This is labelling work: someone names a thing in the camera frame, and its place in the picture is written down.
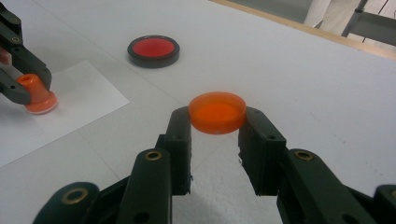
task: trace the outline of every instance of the white tabletop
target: white tabletop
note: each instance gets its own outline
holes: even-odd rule
[[[67,184],[104,189],[129,175],[172,111],[208,91],[241,96],[288,148],[315,152],[354,189],[372,195],[396,182],[392,60],[203,0],[2,2],[21,18],[24,46],[52,73],[89,63],[130,101],[1,167],[2,224],[31,223]],[[143,35],[174,38],[179,60],[132,65],[127,47]],[[193,130],[194,181],[191,195],[174,197],[174,223],[281,223],[276,198],[255,196],[237,153],[237,133]]]

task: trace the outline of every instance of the black metal frame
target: black metal frame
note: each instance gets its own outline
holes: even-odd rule
[[[50,89],[52,78],[50,70],[23,45],[21,19],[8,11],[2,3],[0,3],[0,47],[11,54],[12,65],[16,69],[23,74],[37,74],[45,88]],[[30,103],[30,93],[1,69],[0,92],[16,104]]]
[[[378,187],[374,198],[345,187],[319,156],[288,150],[260,110],[247,107],[238,145],[255,193],[277,195],[284,223],[396,223],[396,185]],[[34,223],[172,223],[172,196],[190,192],[190,163],[191,123],[181,107],[155,148],[137,156],[129,177],[102,191],[91,183],[68,185]]]

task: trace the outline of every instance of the paper sheet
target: paper sheet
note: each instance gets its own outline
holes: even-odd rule
[[[129,104],[90,63],[52,74],[58,106],[32,115],[0,95],[0,167]]]

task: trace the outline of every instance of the red disc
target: red disc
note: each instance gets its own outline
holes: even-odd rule
[[[163,38],[145,38],[133,45],[133,52],[144,57],[162,57],[175,50],[175,45]]]

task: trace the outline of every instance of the orange puck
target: orange puck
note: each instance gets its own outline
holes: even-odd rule
[[[17,78],[30,93],[30,104],[25,105],[26,110],[32,114],[45,114],[58,104],[58,99],[52,91],[47,91],[36,74],[26,74]]]
[[[246,107],[245,101],[232,93],[205,93],[189,104],[191,124],[203,133],[231,133],[244,124]]]

